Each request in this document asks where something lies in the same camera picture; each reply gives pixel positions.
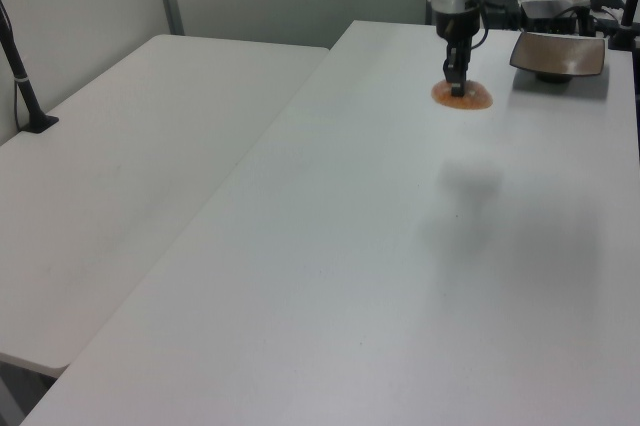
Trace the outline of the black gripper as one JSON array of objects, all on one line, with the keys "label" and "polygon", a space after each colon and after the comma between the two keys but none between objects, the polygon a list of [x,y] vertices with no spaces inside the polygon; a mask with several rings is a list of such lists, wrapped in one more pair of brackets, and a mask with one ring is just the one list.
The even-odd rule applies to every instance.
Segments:
[{"label": "black gripper", "polygon": [[480,29],[480,9],[453,14],[435,11],[433,19],[437,35],[447,45],[443,72],[450,94],[452,97],[463,97],[473,48],[472,39]]}]

